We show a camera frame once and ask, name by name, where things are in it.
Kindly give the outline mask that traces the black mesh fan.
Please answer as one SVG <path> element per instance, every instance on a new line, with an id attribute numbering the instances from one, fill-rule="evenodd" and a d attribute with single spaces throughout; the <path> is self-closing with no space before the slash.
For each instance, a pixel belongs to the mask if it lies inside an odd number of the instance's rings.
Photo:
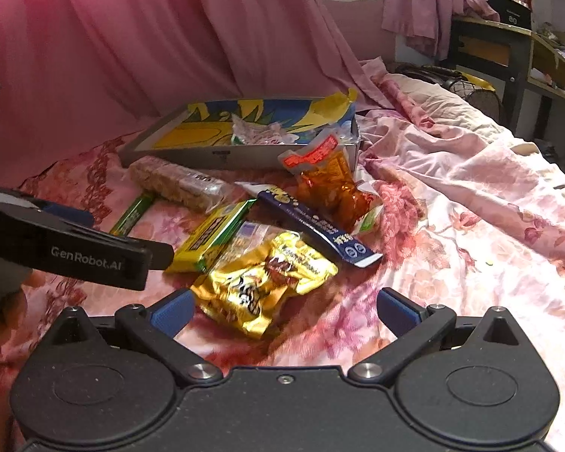
<path id="1" fill-rule="evenodd" d="M 437 84 L 459 96 L 494 121 L 503 121 L 504 110 L 501 99 L 496 89 L 484 79 L 457 69 L 446 69 L 446 67 L 432 64 L 419 66 L 407 62 L 393 63 L 392 71 L 429 84 Z"/>

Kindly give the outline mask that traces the thin green snack bar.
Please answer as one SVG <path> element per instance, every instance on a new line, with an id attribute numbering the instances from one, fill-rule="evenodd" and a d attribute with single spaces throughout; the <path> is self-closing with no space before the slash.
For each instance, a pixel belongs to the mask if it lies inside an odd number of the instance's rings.
<path id="1" fill-rule="evenodd" d="M 143 192 L 136 197 L 110 228 L 109 234 L 117 237 L 127 236 L 153 205 L 155 198 L 156 196 L 151 192 Z"/>

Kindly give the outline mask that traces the yellow green snack box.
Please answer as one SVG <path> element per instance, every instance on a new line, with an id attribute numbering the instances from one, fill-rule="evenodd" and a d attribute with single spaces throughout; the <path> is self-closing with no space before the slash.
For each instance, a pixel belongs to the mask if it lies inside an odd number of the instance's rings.
<path id="1" fill-rule="evenodd" d="M 175 251 L 166 272 L 208 272 L 255 202 L 248 199 L 214 210 Z"/>

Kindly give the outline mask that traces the grey tray with corn print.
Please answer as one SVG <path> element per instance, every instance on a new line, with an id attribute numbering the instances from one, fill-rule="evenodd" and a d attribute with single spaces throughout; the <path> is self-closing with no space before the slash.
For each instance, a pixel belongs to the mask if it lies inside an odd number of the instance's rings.
<path id="1" fill-rule="evenodd" d="M 195 170 L 278 170 L 278 157 L 333 132 L 357 163 L 357 91 L 296 99 L 231 99 L 191 103 L 165 115 L 119 151 L 128 167 L 151 155 Z"/>

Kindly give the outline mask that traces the clear pack of nut bars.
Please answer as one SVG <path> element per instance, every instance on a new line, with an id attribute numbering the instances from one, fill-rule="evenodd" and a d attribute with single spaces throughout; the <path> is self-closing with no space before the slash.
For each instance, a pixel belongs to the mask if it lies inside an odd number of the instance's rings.
<path id="1" fill-rule="evenodd" d="M 139 187 L 199 213 L 209 213 L 235 198 L 234 187 L 198 170 L 144 156 L 128 167 Z"/>

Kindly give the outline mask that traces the small mauve curtain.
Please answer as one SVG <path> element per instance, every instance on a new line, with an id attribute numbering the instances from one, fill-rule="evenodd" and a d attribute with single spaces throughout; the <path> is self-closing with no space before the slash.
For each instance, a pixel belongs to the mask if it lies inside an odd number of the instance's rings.
<path id="1" fill-rule="evenodd" d="M 383 0 L 382 29 L 403 36 L 406 45 L 417 52 L 444 60 L 457 15 L 500 20 L 488 0 Z"/>

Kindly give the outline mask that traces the large pink curtain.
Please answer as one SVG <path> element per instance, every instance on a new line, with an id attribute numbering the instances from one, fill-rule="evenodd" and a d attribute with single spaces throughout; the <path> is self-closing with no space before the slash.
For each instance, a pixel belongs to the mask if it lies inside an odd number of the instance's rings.
<path id="1" fill-rule="evenodd" d="M 0 0 L 0 185 L 183 104 L 386 98 L 321 0 Z"/>

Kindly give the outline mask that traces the orange snack bag red top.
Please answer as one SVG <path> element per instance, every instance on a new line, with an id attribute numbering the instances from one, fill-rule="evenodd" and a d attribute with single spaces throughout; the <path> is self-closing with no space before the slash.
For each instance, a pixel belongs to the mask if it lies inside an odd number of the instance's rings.
<path id="1" fill-rule="evenodd" d="M 307 146 L 287 150 L 278 161 L 297 182 L 297 199 L 351 233 L 377 206 L 376 195 L 354 179 L 338 127 L 320 132 Z"/>

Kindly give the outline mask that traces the cream pillow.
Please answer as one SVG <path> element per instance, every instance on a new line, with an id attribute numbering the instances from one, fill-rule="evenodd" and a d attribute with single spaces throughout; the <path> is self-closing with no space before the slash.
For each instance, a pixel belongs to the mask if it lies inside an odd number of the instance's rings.
<path id="1" fill-rule="evenodd" d="M 465 128 L 483 138 L 487 143 L 497 140 L 512 141 L 515 136 L 508 128 L 498 125 L 482 111 L 469 105 L 456 94 L 439 85 L 429 84 L 398 73 L 388 73 L 399 89 L 437 124 Z"/>

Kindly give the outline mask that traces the black box on desk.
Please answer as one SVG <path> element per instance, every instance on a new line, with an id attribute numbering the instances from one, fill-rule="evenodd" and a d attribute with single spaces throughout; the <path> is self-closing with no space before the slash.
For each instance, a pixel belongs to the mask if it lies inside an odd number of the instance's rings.
<path id="1" fill-rule="evenodd" d="M 500 17 L 501 23 L 532 30 L 532 10 L 522 0 L 488 0 Z"/>

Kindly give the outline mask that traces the pink floral bed sheet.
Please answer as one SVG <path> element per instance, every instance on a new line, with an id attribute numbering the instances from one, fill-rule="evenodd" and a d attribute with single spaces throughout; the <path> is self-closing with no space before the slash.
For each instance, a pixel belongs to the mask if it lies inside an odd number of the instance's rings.
<path id="1" fill-rule="evenodd" d="M 245 338 L 198 311 L 176 340 L 228 371 L 237 365 L 338 364 L 346 370 L 383 349 L 392 335 L 377 321 L 380 287 L 419 304 L 445 304 L 461 315 L 507 307 L 546 361 L 561 402 L 548 441 L 565 451 L 565 174 L 532 143 L 487 143 L 465 128 L 411 124 L 399 113 L 371 110 L 366 180 L 383 212 L 366 237 L 382 250 L 374 270 L 341 267 L 330 283 L 288 301 L 271 340 Z M 107 231 L 139 193 L 118 158 L 132 135 L 107 141 L 27 177 L 24 192 L 88 208 Z M 192 283 L 188 275 L 152 273 L 143 293 L 48 275 L 25 288 L 27 313 L 0 350 L 0 396 L 47 327 L 67 304 L 108 315 L 150 305 Z"/>

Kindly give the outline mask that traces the yellow crinkled snack bag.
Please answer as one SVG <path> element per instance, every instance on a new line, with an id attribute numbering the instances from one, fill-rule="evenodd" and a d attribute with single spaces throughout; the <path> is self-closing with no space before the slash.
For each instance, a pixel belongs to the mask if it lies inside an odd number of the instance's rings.
<path id="1" fill-rule="evenodd" d="M 299 233 L 245 221 L 191 290 L 218 324 L 260 339 L 273 331 L 288 299 L 309 294 L 338 272 Z"/>

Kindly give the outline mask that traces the dark blue snack stick pack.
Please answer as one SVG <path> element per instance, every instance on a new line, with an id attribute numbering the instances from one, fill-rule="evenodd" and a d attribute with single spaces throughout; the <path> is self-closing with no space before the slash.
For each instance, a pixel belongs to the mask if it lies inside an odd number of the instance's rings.
<path id="1" fill-rule="evenodd" d="M 336 255 L 345 263 L 367 268 L 383 260 L 383 254 L 374 252 L 356 237 L 337 228 L 282 188 L 252 182 L 237 182 L 237 185 L 273 212 L 281 214 L 284 220 L 300 228 L 319 248 Z"/>

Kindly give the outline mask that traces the dark wooden desk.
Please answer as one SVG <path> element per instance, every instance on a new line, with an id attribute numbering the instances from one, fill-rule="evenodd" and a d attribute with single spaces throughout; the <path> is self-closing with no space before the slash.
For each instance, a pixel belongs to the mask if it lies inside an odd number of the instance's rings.
<path id="1" fill-rule="evenodd" d="M 474 17 L 455 17 L 446 66 L 462 66 L 504 83 L 503 125 L 518 130 L 525 92 L 541 97 L 528 140 L 542 139 L 554 102 L 565 102 L 565 58 L 537 33 Z"/>

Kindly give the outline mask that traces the clear candy bag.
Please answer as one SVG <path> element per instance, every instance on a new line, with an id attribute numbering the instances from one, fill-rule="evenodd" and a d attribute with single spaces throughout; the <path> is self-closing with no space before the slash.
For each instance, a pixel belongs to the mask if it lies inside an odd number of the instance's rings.
<path id="1" fill-rule="evenodd" d="M 245 121 L 238 115 L 233 115 L 231 121 L 231 143 L 235 145 L 289 145 L 296 144 L 300 139 L 279 122 L 259 125 L 256 122 Z"/>

